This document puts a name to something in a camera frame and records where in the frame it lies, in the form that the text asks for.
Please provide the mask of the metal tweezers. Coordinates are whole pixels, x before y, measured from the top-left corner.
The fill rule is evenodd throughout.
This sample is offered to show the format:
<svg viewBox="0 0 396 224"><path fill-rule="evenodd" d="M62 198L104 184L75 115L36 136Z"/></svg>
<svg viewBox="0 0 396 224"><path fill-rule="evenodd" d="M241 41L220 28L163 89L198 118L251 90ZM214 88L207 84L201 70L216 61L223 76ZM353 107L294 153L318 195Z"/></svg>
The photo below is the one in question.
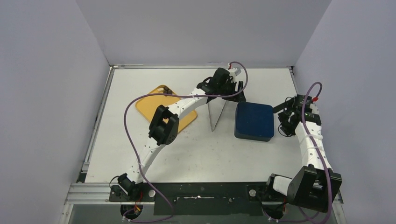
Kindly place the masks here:
<svg viewBox="0 0 396 224"><path fill-rule="evenodd" d="M226 104L227 102L221 98L213 99L207 104L210 129L212 132L214 132Z"/></svg>

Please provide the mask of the blue box lid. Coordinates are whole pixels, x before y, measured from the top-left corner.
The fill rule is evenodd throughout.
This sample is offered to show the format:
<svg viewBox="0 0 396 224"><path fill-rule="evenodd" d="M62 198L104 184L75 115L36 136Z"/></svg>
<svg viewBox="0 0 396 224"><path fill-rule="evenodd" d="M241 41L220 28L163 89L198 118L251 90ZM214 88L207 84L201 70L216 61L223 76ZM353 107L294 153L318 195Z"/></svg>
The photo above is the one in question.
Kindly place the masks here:
<svg viewBox="0 0 396 224"><path fill-rule="evenodd" d="M239 139L269 142L275 135L273 107L239 102L235 110L234 136Z"/></svg>

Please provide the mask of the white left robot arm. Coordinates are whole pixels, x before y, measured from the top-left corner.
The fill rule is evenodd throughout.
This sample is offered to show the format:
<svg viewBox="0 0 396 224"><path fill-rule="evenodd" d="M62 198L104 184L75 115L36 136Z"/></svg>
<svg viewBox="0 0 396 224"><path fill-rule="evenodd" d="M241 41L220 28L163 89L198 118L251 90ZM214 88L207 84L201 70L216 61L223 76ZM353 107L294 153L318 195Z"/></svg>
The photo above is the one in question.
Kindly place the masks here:
<svg viewBox="0 0 396 224"><path fill-rule="evenodd" d="M156 108L149 124L147 143L141 150L133 147L136 161L131 166L132 170L117 179L121 194L127 200L132 201L139 196L146 172L159 152L176 139L182 118L216 98L234 102L244 99L247 82L236 80L240 72L240 68L218 68L213 76L197 84L188 95L176 95L178 100L175 103Z"/></svg>

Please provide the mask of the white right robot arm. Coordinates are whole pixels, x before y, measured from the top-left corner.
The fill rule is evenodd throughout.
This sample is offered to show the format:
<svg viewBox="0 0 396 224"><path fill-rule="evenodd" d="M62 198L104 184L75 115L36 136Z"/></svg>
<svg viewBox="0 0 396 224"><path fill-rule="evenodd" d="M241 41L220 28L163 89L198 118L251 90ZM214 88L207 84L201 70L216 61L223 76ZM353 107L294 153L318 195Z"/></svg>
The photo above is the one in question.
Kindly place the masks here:
<svg viewBox="0 0 396 224"><path fill-rule="evenodd" d="M276 106L273 112L280 121L279 130L297 136L302 168L294 177L271 174L264 187L271 200L284 198L290 205L326 213L342 184L327 160L321 133L321 119L312 97L297 94Z"/></svg>

